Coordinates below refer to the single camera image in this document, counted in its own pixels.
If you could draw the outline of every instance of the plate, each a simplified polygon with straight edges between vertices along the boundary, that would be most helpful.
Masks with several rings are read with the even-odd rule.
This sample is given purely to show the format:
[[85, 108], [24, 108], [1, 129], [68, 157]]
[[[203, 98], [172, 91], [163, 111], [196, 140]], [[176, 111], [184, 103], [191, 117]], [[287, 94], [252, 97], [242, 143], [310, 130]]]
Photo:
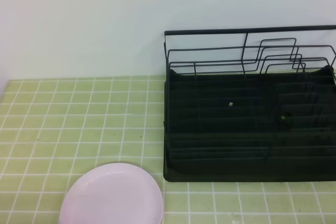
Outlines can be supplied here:
[[80, 177], [62, 203], [60, 224], [159, 224], [159, 186], [143, 169], [124, 163], [99, 166]]

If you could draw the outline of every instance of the dish rack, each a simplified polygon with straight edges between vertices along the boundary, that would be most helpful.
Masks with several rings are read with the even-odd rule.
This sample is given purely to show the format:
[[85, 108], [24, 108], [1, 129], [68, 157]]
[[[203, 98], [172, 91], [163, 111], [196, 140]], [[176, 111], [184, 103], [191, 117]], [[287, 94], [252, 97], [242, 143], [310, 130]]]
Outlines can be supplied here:
[[[320, 42], [300, 44], [333, 30], [336, 26], [166, 31], [164, 178], [336, 180], [336, 52]], [[305, 34], [315, 31], [323, 36], [307, 39]], [[304, 39], [287, 37], [293, 33]], [[242, 45], [170, 48], [167, 40], [208, 35], [210, 42], [216, 35], [239, 35]], [[219, 52], [215, 59], [209, 56], [213, 52]], [[180, 54], [178, 60], [173, 54]]]

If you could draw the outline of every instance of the countertop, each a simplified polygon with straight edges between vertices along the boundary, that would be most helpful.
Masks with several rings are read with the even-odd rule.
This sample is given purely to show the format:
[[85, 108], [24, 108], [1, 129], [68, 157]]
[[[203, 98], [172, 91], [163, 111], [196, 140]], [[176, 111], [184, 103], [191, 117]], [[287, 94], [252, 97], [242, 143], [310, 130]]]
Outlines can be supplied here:
[[57, 223], [71, 185], [112, 162], [153, 176], [163, 224], [336, 223], [336, 182], [166, 182], [164, 78], [10, 81], [0, 103], [0, 224]]

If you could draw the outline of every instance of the white grout line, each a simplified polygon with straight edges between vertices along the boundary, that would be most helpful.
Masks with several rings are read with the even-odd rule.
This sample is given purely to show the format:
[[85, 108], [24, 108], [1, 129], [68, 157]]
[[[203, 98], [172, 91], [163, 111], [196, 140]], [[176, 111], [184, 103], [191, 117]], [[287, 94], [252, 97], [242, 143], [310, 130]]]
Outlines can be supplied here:
[[238, 185], [238, 182], [236, 183], [236, 185], [237, 185], [237, 192], [238, 192], [238, 199], [239, 199], [239, 207], [240, 207], [240, 216], [241, 216], [241, 224], [244, 224], [244, 215], [243, 215], [243, 206], [241, 205], [241, 203], [242, 203], [242, 199], [241, 199], [241, 197], [240, 197], [240, 190], [239, 190], [239, 185]]
[[[111, 80], [110, 93], [109, 93], [109, 101], [111, 99], [112, 87], [113, 87], [113, 79]], [[97, 153], [96, 161], [94, 163], [95, 167], [97, 167], [97, 162], [98, 162], [98, 157], [99, 157], [99, 153], [100, 153], [101, 143], [103, 142], [104, 129], [105, 129], [105, 125], [106, 125], [106, 118], [107, 118], [107, 115], [108, 115], [109, 106], [110, 106], [110, 104], [108, 103], [107, 107], [106, 107], [106, 112], [105, 112], [105, 115], [104, 115], [104, 124], [103, 124], [103, 130], [101, 131], [101, 136], [100, 136], [100, 141], [99, 141], [99, 146], [98, 146], [98, 153]]]
[[148, 105], [148, 92], [149, 92], [149, 76], [147, 81], [147, 95], [146, 95], [146, 108], [145, 108], [145, 122], [144, 122], [144, 128], [143, 128], [143, 135], [142, 135], [142, 151], [141, 151], [141, 161], [140, 161], [140, 167], [142, 168], [142, 162], [143, 162], [143, 152], [145, 149], [145, 137], [146, 137], [146, 119], [147, 119], [147, 105]]
[[217, 224], [217, 210], [216, 210], [216, 197], [215, 197], [215, 184], [212, 182], [212, 197], [214, 200], [215, 224]]
[[318, 194], [316, 192], [316, 189], [315, 189], [315, 185], [313, 182], [311, 182], [311, 186], [313, 187], [313, 190], [314, 190], [314, 194], [315, 194], [315, 197], [316, 197], [316, 200], [317, 200], [317, 204], [319, 206], [319, 210], [320, 210], [320, 213], [321, 213], [321, 216], [322, 216], [322, 221], [323, 221], [323, 224], [326, 224], [325, 222], [325, 219], [324, 219], [324, 216], [322, 214], [322, 208], [321, 208], [321, 204], [320, 204], [320, 200], [319, 200], [319, 197], [318, 197]]
[[[39, 81], [39, 82], [38, 82], [38, 85], [37, 85], [37, 88], [36, 88], [36, 92], [34, 93], [33, 99], [31, 100], [31, 103], [30, 103], [29, 108], [28, 108], [28, 110], [27, 110], [27, 114], [25, 115], [25, 118], [24, 118], [23, 121], [22, 121], [21, 127], [23, 127], [23, 125], [26, 123], [26, 120], [27, 120], [27, 117], [28, 117], [28, 112], [29, 112], [30, 108], [32, 107], [33, 101], [34, 101], [34, 99], [35, 99], [35, 97], [36, 97], [37, 90], [39, 89], [40, 84], [41, 84], [41, 82]], [[17, 139], [18, 139], [18, 138], [19, 138], [19, 133], [17, 134], [17, 136], [16, 136], [16, 138], [15, 138], [15, 143], [17, 142]], [[19, 187], [18, 187], [18, 189], [17, 189], [16, 195], [15, 195], [15, 198], [14, 198], [14, 201], [13, 201], [13, 204], [12, 204], [12, 207], [11, 207], [11, 211], [9, 212], [9, 215], [8, 215], [8, 218], [7, 218], [7, 221], [6, 221], [6, 224], [9, 223], [9, 220], [10, 220], [10, 218], [11, 218], [11, 216], [12, 216], [12, 212], [13, 212], [13, 210], [14, 210], [14, 207], [15, 207], [15, 204], [16, 204], [16, 201], [17, 201], [17, 197], [18, 197], [18, 195], [19, 195], [19, 192], [20, 192], [20, 189], [21, 189], [23, 180], [24, 180], [25, 175], [26, 175], [26, 173], [27, 173], [27, 171], [28, 171], [28, 168], [29, 168], [29, 165], [30, 165], [30, 161], [32, 160], [31, 158], [32, 158], [33, 153], [34, 153], [34, 151], [35, 151], [35, 147], [36, 147], [36, 144], [34, 144], [33, 149], [32, 149], [32, 151], [31, 151], [31, 154], [30, 154], [30, 157], [29, 157], [29, 159], [28, 159], [28, 162], [27, 162], [27, 165], [26, 165], [25, 172], [24, 172], [24, 174], [23, 174], [23, 176], [22, 176], [22, 179], [21, 179], [21, 181], [20, 181]]]
[[84, 130], [84, 126], [85, 126], [85, 123], [86, 123], [86, 118], [87, 118], [87, 115], [88, 115], [88, 111], [89, 111], [89, 107], [90, 107], [90, 102], [91, 102], [91, 99], [92, 99], [92, 94], [93, 94], [93, 90], [95, 88], [95, 84], [96, 84], [96, 82], [94, 81], [93, 85], [92, 85], [91, 94], [90, 94], [89, 106], [86, 109], [86, 114], [85, 114], [85, 117], [84, 117], [83, 126], [82, 126], [82, 128], [80, 130], [79, 140], [78, 140], [75, 156], [74, 156], [74, 159], [73, 159], [73, 162], [72, 162], [72, 166], [71, 166], [71, 170], [70, 170], [70, 173], [69, 173], [69, 178], [68, 178], [68, 182], [67, 182], [66, 191], [69, 190], [69, 185], [70, 185], [70, 180], [71, 180], [71, 174], [72, 174], [72, 171], [74, 170], [75, 161], [76, 161], [76, 157], [77, 157], [77, 154], [78, 154], [78, 149], [79, 149], [79, 146], [80, 146], [80, 143], [81, 143], [81, 139], [82, 139], [82, 135], [83, 135], [83, 130]]
[[261, 182], [261, 187], [263, 188], [262, 190], [262, 194], [264, 195], [264, 201], [265, 201], [265, 205], [266, 205], [266, 213], [268, 215], [268, 221], [269, 221], [269, 224], [272, 224], [272, 220], [271, 220], [271, 216], [268, 214], [269, 213], [269, 210], [268, 210], [268, 204], [267, 204], [267, 199], [266, 199], [266, 193], [265, 193], [265, 188], [264, 188], [264, 183]]
[[[74, 87], [73, 87], [73, 88], [74, 88], [73, 91], [75, 91], [76, 85], [77, 85], [77, 81], [75, 81], [75, 85], [74, 85]], [[50, 173], [51, 166], [53, 165], [53, 160], [54, 160], [54, 157], [55, 157], [56, 149], [57, 149], [57, 146], [58, 146], [58, 143], [59, 143], [61, 134], [62, 134], [62, 129], [63, 129], [63, 127], [64, 127], [66, 118], [67, 118], [67, 117], [65, 116], [64, 119], [63, 119], [63, 123], [62, 123], [62, 128], [61, 128], [60, 132], [58, 133], [57, 142], [56, 142], [56, 144], [55, 144], [55, 148], [54, 148], [54, 151], [53, 151], [53, 153], [52, 153], [53, 155], [52, 155], [52, 157], [51, 157], [51, 159], [50, 159], [50, 163], [49, 163], [49, 166], [48, 166], [48, 170], [47, 170], [46, 177], [45, 177], [45, 179], [44, 179], [44, 181], [43, 181], [43, 185], [42, 185], [41, 193], [40, 193], [40, 196], [39, 196], [39, 198], [38, 198], [38, 202], [37, 202], [37, 205], [36, 205], [36, 209], [35, 209], [35, 213], [34, 213], [34, 216], [33, 216], [33, 221], [32, 221], [32, 223], [34, 223], [35, 218], [36, 218], [36, 213], [38, 213], [38, 208], [39, 208], [39, 205], [40, 205], [40, 202], [41, 202], [41, 199], [42, 199], [42, 192], [43, 192], [43, 190], [44, 190], [44, 188], [45, 188], [45, 186], [46, 186], [46, 182], [47, 182], [47, 179], [48, 179], [48, 176], [49, 176], [49, 173]]]
[[188, 192], [188, 223], [191, 224], [191, 220], [190, 220], [190, 189], [189, 189], [189, 182], [187, 183], [187, 192]]
[[294, 212], [295, 222], [296, 222], [296, 224], [299, 224], [298, 217], [297, 217], [297, 213], [296, 213], [296, 211], [295, 211], [295, 207], [294, 207], [294, 201], [293, 201], [292, 193], [290, 192], [290, 188], [289, 188], [289, 184], [288, 184], [288, 182], [286, 182], [286, 185], [287, 185], [287, 189], [288, 189], [288, 192], [289, 192], [290, 202], [291, 202], [292, 207], [293, 207], [293, 212]]
[[[131, 82], [132, 82], [132, 80], [130, 80], [129, 88], [128, 88], [127, 104], [126, 104], [126, 113], [127, 113], [127, 110], [128, 110], [128, 104], [129, 104], [129, 101], [130, 101], [131, 84], [132, 84]], [[125, 138], [126, 119], [127, 119], [127, 116], [125, 115], [125, 118], [124, 118], [124, 127], [123, 127], [123, 130], [122, 130], [121, 145], [120, 145], [120, 150], [119, 150], [119, 161], [120, 161], [120, 159], [121, 159], [122, 145], [123, 145], [123, 143], [124, 143], [124, 138]]]

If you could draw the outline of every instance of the green tile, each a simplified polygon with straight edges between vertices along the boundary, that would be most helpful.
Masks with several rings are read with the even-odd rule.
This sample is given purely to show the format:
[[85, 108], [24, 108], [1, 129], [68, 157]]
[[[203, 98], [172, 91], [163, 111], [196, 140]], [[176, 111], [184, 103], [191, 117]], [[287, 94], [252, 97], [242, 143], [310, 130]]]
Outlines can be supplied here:
[[38, 212], [34, 224], [58, 224], [58, 213]]
[[1, 130], [0, 142], [14, 142], [19, 130]]
[[163, 115], [164, 103], [148, 103], [147, 115]]
[[131, 91], [147, 91], [148, 81], [131, 81]]
[[46, 116], [46, 120], [44, 122], [44, 128], [61, 128], [64, 123], [64, 115], [49, 115]]
[[87, 115], [85, 125], [86, 128], [104, 127], [105, 115]]
[[77, 81], [75, 91], [92, 91], [93, 81]]
[[128, 92], [112, 92], [110, 102], [127, 102]]
[[35, 92], [38, 87], [38, 81], [23, 82], [20, 88], [20, 92]]
[[47, 114], [49, 104], [32, 104], [28, 112], [29, 115], [45, 115]]
[[266, 215], [244, 215], [244, 224], [269, 224]]
[[23, 128], [41, 128], [44, 121], [44, 116], [29, 115], [26, 117], [26, 121]]
[[34, 159], [30, 160], [27, 173], [45, 174], [48, 172], [50, 159]]
[[71, 92], [75, 88], [75, 83], [74, 81], [60, 81], [58, 83], [57, 91], [58, 92]]
[[336, 191], [336, 181], [314, 182], [314, 187], [317, 192]]
[[113, 81], [112, 91], [128, 91], [130, 81]]
[[163, 157], [163, 143], [144, 143], [143, 156]]
[[271, 215], [272, 224], [296, 224], [294, 215]]
[[119, 156], [120, 143], [102, 143], [99, 156]]
[[84, 174], [87, 173], [88, 171], [92, 170], [95, 168], [95, 158], [80, 158], [76, 159], [75, 163], [73, 165], [73, 170], [72, 173], [78, 173], [78, 174]]
[[314, 194], [293, 194], [295, 212], [319, 212], [319, 205]]
[[[11, 107], [10, 104], [0, 104], [0, 115], [6, 115], [9, 111], [9, 108]], [[22, 109], [19, 108], [19, 110], [16, 110], [18, 113], [22, 112]]]
[[141, 156], [142, 143], [123, 143], [121, 149], [122, 156]]
[[6, 92], [17, 92], [21, 86], [20, 81], [9, 81], [5, 87]]
[[110, 103], [107, 110], [108, 114], [126, 114], [126, 103]]
[[90, 92], [87, 92], [87, 93], [74, 93], [71, 102], [73, 102], [73, 103], [76, 103], [76, 102], [79, 102], [79, 103], [89, 103], [90, 102], [90, 97], [91, 97], [91, 93]]
[[165, 224], [188, 224], [188, 214], [164, 214]]
[[130, 92], [129, 102], [146, 102], [147, 101], [147, 92]]
[[164, 93], [156, 91], [149, 92], [148, 102], [164, 102]]
[[50, 172], [51, 174], [66, 174], [70, 173], [73, 159], [58, 159], [52, 160]]
[[16, 97], [16, 93], [3, 93], [1, 95], [1, 103], [12, 103]]
[[59, 211], [63, 202], [64, 194], [42, 194], [39, 211]]
[[162, 128], [164, 116], [163, 115], [147, 115], [146, 127], [150, 128]]
[[241, 193], [262, 193], [261, 183], [238, 183]]
[[110, 98], [109, 92], [93, 93], [91, 97], [91, 102], [107, 103], [109, 102], [109, 98]]
[[48, 114], [50, 115], [64, 115], [67, 113], [67, 104], [51, 104]]
[[39, 130], [21, 130], [17, 138], [18, 142], [35, 142], [38, 139]]
[[145, 126], [144, 115], [127, 115], [125, 127], [142, 128]]
[[57, 81], [43, 81], [40, 83], [38, 92], [54, 92], [56, 89]]
[[83, 104], [71, 104], [68, 114], [86, 114], [88, 110], [88, 103]]
[[215, 224], [215, 215], [190, 215], [190, 224]]
[[143, 129], [125, 129], [124, 141], [143, 141]]
[[288, 185], [292, 193], [313, 192], [311, 182], [289, 182]]
[[68, 115], [65, 119], [64, 128], [82, 128], [84, 120], [84, 115]]
[[52, 100], [53, 103], [69, 103], [72, 93], [56, 93]]
[[189, 183], [189, 191], [190, 192], [210, 192], [212, 191], [212, 183], [199, 183], [199, 182], [193, 182]]
[[148, 173], [163, 173], [163, 158], [144, 157], [142, 168]]
[[37, 93], [33, 100], [33, 103], [51, 103], [53, 99], [52, 93]]
[[239, 198], [236, 194], [215, 195], [217, 212], [240, 212]]
[[11, 210], [16, 193], [0, 193], [0, 210]]
[[289, 195], [266, 195], [269, 212], [293, 212]]
[[74, 157], [78, 144], [58, 144], [55, 157]]
[[56, 142], [58, 140], [60, 130], [41, 130], [39, 137], [40, 142]]
[[102, 129], [83, 129], [81, 142], [100, 142], [102, 133]]
[[9, 159], [5, 173], [22, 174], [25, 173], [29, 159]]
[[265, 199], [262, 194], [241, 194], [240, 200], [242, 203], [243, 212], [267, 212]]
[[0, 191], [17, 191], [23, 176], [3, 175], [0, 180]]
[[187, 183], [185, 182], [165, 182], [165, 191], [187, 191]]
[[44, 191], [66, 191], [69, 175], [48, 175]]
[[107, 110], [107, 104], [90, 104], [88, 114], [105, 114]]
[[164, 208], [167, 212], [187, 212], [187, 194], [166, 194], [164, 197]]
[[25, 115], [27, 114], [28, 109], [29, 109], [29, 104], [13, 104], [8, 114], [9, 115]]
[[26, 224], [33, 222], [33, 212], [13, 212], [8, 224]]
[[145, 103], [129, 103], [127, 106], [127, 114], [145, 115], [145, 112], [146, 112]]
[[42, 191], [45, 175], [26, 175], [22, 181], [21, 191]]
[[15, 144], [11, 157], [30, 157], [34, 144]]
[[318, 194], [322, 212], [336, 213], [336, 194]]
[[14, 210], [16, 211], [33, 211], [37, 207], [40, 193], [19, 193], [15, 202]]
[[41, 144], [35, 146], [33, 157], [52, 157], [56, 144]]
[[99, 144], [80, 143], [77, 157], [97, 157]]
[[323, 224], [322, 217], [319, 215], [298, 215], [298, 224]]
[[163, 91], [164, 90], [164, 81], [150, 81], [149, 82], [150, 91]]
[[106, 117], [105, 127], [119, 128], [124, 127], [124, 115], [108, 115]]
[[287, 193], [288, 188], [283, 182], [267, 182], [264, 183], [264, 189], [267, 193]]
[[23, 121], [24, 116], [8, 116], [3, 128], [21, 128]]
[[190, 211], [191, 212], [213, 212], [214, 211], [213, 194], [190, 193]]
[[81, 130], [62, 130], [61, 136], [59, 138], [60, 142], [78, 142], [80, 138]]
[[9, 157], [13, 144], [1, 144], [0, 145], [0, 157]]
[[112, 81], [96, 81], [94, 85], [94, 91], [110, 91]]
[[104, 129], [102, 141], [103, 142], [121, 142], [122, 129]]

